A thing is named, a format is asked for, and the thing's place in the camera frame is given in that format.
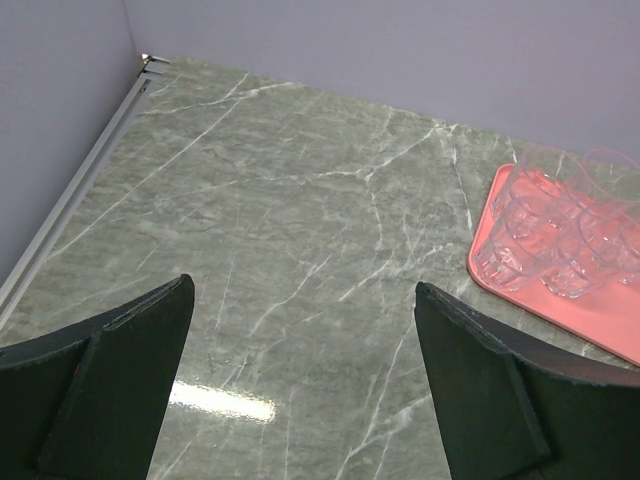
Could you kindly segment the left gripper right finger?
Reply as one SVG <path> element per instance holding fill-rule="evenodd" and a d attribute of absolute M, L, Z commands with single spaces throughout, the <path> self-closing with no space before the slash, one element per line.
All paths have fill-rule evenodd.
<path fill-rule="evenodd" d="M 454 479 L 636 479 L 639 374 L 560 349 L 430 283 L 414 309 Z"/>

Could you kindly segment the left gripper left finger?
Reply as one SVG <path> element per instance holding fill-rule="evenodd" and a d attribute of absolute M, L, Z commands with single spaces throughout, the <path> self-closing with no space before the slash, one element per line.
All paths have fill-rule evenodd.
<path fill-rule="evenodd" d="M 1 350 L 4 479 L 144 479 L 195 303 L 183 274 Z"/>

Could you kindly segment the clear glass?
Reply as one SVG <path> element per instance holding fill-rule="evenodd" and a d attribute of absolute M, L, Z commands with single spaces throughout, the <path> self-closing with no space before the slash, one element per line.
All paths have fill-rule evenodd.
<path fill-rule="evenodd" d="M 589 150 L 581 159 L 588 190 L 580 225 L 587 232 L 639 217 L 639 159 L 610 148 Z"/>
<path fill-rule="evenodd" d="M 574 219 L 591 190 L 591 181 L 576 155 L 549 146 L 531 147 L 490 202 L 490 211 L 497 220 L 512 200 L 539 197 Z"/>
<path fill-rule="evenodd" d="M 540 271 L 545 241 L 536 231 L 546 217 L 545 202 L 533 196 L 511 200 L 473 256 L 481 281 L 500 291 L 517 291 Z"/>
<path fill-rule="evenodd" d="M 602 287 L 622 273 L 621 225 L 587 232 L 580 225 L 583 209 L 575 218 L 575 233 L 558 246 L 561 262 L 541 277 L 553 294 L 575 299 Z"/>

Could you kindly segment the pink plastic tray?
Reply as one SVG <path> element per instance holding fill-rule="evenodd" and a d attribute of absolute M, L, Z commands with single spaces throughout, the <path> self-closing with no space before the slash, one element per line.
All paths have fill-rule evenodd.
<path fill-rule="evenodd" d="M 581 277 L 577 263 L 554 267 L 516 291 L 481 278 L 475 256 L 488 239 L 494 220 L 485 206 L 467 256 L 473 280 L 485 290 L 536 314 L 600 348 L 639 364 L 639 283 L 624 284 L 621 274 L 598 283 Z"/>

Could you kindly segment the aluminium rail frame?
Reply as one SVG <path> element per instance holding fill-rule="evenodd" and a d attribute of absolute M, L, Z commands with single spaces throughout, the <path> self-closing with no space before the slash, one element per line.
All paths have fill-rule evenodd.
<path fill-rule="evenodd" d="M 171 62 L 144 54 L 142 70 L 1 287 L 5 324 L 100 171 Z"/>

